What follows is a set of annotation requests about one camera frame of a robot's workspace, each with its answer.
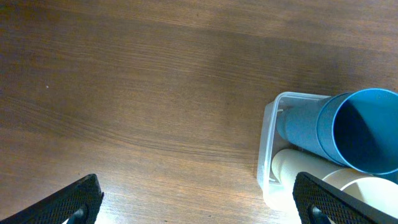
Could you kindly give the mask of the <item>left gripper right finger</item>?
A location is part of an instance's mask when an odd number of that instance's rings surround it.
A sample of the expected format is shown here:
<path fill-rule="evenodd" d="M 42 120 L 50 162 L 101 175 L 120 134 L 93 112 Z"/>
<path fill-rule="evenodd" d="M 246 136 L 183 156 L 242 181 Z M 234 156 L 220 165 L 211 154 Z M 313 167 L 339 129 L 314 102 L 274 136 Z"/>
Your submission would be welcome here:
<path fill-rule="evenodd" d="M 297 174 L 293 198 L 302 223 L 397 223 L 388 215 L 309 174 Z"/>

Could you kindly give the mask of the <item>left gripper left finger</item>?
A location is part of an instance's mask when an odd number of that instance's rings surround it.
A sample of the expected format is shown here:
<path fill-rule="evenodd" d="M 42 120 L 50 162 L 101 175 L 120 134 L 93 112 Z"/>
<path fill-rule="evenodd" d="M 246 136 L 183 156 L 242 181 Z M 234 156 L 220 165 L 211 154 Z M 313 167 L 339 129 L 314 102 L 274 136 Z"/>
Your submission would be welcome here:
<path fill-rule="evenodd" d="M 96 174 L 88 174 L 1 223 L 94 223 L 104 193 Z"/>

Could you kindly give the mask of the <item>cream cup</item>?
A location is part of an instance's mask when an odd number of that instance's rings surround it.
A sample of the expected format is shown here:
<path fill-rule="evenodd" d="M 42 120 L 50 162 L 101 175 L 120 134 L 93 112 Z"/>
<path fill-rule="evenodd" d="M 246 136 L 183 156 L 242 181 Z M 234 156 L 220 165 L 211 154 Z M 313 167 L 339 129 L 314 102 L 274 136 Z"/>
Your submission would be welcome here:
<path fill-rule="evenodd" d="M 271 168 L 284 189 L 293 189 L 299 172 L 308 172 L 323 179 L 335 171 L 344 169 L 344 167 L 319 156 L 293 149 L 279 151 L 272 159 Z"/>
<path fill-rule="evenodd" d="M 397 184 L 387 179 L 340 169 L 322 178 L 322 181 L 344 193 L 397 218 Z"/>

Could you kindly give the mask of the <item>blue cup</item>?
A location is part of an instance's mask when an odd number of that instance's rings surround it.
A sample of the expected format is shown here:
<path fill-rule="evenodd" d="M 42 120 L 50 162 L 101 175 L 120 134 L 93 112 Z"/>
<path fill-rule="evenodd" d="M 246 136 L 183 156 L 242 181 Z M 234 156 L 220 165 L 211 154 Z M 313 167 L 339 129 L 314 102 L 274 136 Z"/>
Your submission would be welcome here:
<path fill-rule="evenodd" d="M 286 141 L 342 165 L 324 151 L 318 140 L 317 123 L 322 108 L 313 102 L 283 110 L 276 121 L 277 131 Z"/>
<path fill-rule="evenodd" d="M 370 88 L 328 99 L 317 138 L 337 163 L 370 174 L 397 171 L 397 93 Z"/>

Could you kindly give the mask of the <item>cream cup back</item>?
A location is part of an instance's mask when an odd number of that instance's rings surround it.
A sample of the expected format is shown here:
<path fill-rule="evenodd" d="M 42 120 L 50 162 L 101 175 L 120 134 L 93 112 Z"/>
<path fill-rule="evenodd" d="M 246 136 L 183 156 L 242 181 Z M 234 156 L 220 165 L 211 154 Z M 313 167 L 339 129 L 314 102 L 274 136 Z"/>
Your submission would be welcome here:
<path fill-rule="evenodd" d="M 344 167 L 319 156 L 293 149 L 279 151 L 272 159 L 271 168 L 284 189 L 293 189 L 299 172 L 308 172 L 323 179 L 335 171 L 344 169 Z"/>

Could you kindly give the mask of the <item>blue bowl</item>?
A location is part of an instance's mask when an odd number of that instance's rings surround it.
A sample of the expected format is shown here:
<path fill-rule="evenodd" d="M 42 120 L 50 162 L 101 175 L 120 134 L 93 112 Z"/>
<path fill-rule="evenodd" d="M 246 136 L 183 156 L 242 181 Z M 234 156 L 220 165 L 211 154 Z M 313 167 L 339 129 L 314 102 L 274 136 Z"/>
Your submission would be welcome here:
<path fill-rule="evenodd" d="M 390 180 L 395 184 L 398 184 L 398 171 L 391 172 L 389 174 L 377 175 L 377 176 L 386 180 Z"/>

